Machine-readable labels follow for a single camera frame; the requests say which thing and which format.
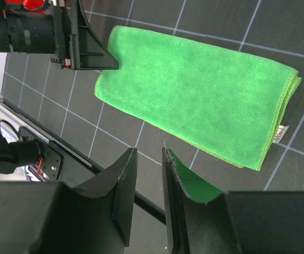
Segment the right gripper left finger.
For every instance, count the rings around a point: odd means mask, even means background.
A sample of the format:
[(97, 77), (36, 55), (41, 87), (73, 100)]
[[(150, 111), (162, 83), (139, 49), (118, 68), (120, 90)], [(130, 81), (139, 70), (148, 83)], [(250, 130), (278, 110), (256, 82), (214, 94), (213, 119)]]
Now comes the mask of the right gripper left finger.
[(130, 243), (137, 150), (75, 188), (0, 182), (0, 253), (123, 253)]

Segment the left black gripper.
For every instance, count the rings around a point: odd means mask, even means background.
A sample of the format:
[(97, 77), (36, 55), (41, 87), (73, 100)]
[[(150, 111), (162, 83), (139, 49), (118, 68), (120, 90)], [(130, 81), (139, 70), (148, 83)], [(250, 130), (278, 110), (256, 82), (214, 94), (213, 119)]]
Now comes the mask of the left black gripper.
[(93, 32), (82, 1), (71, 1), (70, 46), (64, 1), (45, 1), (44, 7), (35, 11), (22, 2), (0, 1), (0, 52), (51, 55), (51, 62), (73, 70), (119, 68)]

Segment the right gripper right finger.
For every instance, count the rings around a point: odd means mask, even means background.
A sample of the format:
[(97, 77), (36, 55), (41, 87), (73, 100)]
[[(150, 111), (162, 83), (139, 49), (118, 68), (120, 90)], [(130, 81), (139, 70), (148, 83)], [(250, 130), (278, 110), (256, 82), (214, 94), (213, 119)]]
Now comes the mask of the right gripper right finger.
[(225, 192), (162, 150), (170, 253), (304, 253), (304, 191)]

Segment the green towel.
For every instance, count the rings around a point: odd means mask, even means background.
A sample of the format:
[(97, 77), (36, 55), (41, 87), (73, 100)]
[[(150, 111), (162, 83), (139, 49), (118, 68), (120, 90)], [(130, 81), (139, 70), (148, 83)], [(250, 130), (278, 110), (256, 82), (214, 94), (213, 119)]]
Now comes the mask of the green towel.
[(297, 70), (248, 53), (116, 26), (95, 96), (237, 167), (259, 171), (301, 83)]

